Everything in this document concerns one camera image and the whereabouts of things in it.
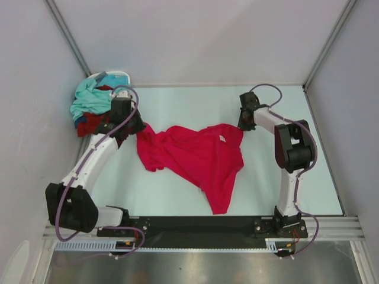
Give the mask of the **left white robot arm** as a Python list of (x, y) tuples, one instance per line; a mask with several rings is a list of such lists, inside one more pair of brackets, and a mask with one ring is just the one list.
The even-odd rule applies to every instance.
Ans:
[(46, 190), (49, 221), (56, 230), (88, 233), (95, 228), (110, 227), (117, 236), (130, 232), (131, 222), (124, 209), (98, 206), (92, 199), (93, 187), (110, 158), (131, 135), (143, 131), (139, 96), (130, 86), (116, 86), (111, 91), (111, 109), (96, 127), (89, 145), (69, 174)]

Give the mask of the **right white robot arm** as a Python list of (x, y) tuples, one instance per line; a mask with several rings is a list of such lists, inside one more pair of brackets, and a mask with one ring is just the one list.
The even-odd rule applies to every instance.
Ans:
[(241, 107), (237, 127), (242, 131), (262, 127), (274, 135), (275, 161), (281, 169), (280, 197), (270, 220), (257, 220), (256, 234), (282, 238), (304, 232), (302, 213), (298, 207), (301, 176), (309, 171), (317, 154), (317, 146), (310, 134), (308, 122), (292, 121), (261, 104), (254, 92), (239, 96)]

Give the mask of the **white laundry basket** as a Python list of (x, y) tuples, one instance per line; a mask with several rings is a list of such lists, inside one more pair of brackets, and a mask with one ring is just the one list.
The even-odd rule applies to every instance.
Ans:
[(130, 76), (124, 71), (105, 71), (90, 75), (95, 79), (97, 86), (108, 86), (115, 88), (119, 85), (131, 85)]

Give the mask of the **pink red t shirt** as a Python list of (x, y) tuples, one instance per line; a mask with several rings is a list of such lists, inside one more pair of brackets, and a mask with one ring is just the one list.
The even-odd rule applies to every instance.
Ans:
[(165, 168), (200, 188), (213, 214), (225, 214), (232, 200), (236, 176), (244, 167), (243, 131), (218, 124), (200, 131), (173, 126), (137, 133), (137, 154), (146, 170)]

